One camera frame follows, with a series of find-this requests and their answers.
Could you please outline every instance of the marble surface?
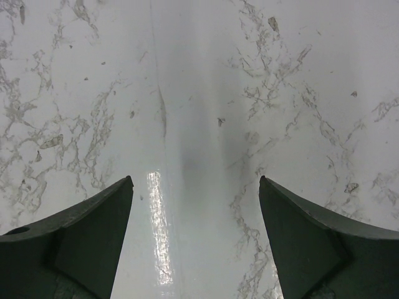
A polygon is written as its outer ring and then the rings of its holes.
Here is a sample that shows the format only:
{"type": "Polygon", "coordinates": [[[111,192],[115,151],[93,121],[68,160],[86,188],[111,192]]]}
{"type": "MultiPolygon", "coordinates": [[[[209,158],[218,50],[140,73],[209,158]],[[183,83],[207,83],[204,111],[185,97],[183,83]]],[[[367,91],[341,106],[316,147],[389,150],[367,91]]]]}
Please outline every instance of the marble surface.
{"type": "Polygon", "coordinates": [[[262,175],[399,229],[397,15],[397,0],[0,0],[0,233],[131,175],[113,299],[282,299],[262,175]]]}

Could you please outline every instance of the dark gray object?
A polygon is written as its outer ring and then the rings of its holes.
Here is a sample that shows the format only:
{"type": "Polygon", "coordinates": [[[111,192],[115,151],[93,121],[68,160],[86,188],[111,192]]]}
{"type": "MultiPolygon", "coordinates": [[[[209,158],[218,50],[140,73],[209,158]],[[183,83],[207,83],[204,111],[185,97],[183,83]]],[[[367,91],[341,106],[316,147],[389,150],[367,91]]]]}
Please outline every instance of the dark gray object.
{"type": "Polygon", "coordinates": [[[284,299],[399,298],[399,232],[349,219],[261,178],[284,299]]]}
{"type": "Polygon", "coordinates": [[[109,299],[132,206],[130,177],[0,236],[0,298],[109,299]]]}

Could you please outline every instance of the black plastic part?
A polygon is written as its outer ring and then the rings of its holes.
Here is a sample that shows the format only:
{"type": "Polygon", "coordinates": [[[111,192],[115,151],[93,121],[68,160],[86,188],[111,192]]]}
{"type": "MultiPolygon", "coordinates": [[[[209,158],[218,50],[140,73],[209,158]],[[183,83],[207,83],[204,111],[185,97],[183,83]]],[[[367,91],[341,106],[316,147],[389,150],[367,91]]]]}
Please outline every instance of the black plastic part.
{"type": "Polygon", "coordinates": [[[133,183],[126,177],[0,236],[0,298],[109,299],[132,197],[133,183]]]}
{"type": "Polygon", "coordinates": [[[341,216],[265,177],[259,199],[284,299],[399,298],[399,232],[341,216]]]}

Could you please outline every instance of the white marble countertop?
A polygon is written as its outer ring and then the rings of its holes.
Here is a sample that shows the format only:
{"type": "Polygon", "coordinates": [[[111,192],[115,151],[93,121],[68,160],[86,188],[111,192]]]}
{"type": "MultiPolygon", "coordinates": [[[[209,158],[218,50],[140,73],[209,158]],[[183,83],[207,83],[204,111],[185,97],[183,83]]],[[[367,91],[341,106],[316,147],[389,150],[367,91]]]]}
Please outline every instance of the white marble countertop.
{"type": "Polygon", "coordinates": [[[398,0],[0,0],[0,233],[131,175],[113,299],[281,299],[261,175],[399,229],[398,15],[398,0]]]}

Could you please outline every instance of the marble pattern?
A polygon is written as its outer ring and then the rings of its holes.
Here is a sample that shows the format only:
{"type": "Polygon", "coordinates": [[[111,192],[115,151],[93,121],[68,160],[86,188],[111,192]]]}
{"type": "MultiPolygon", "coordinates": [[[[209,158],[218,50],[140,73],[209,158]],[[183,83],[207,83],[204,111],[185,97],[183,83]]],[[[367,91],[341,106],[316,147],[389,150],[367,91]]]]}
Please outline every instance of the marble pattern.
{"type": "Polygon", "coordinates": [[[0,232],[131,175],[112,298],[282,299],[262,175],[399,230],[398,13],[0,0],[0,232]]]}

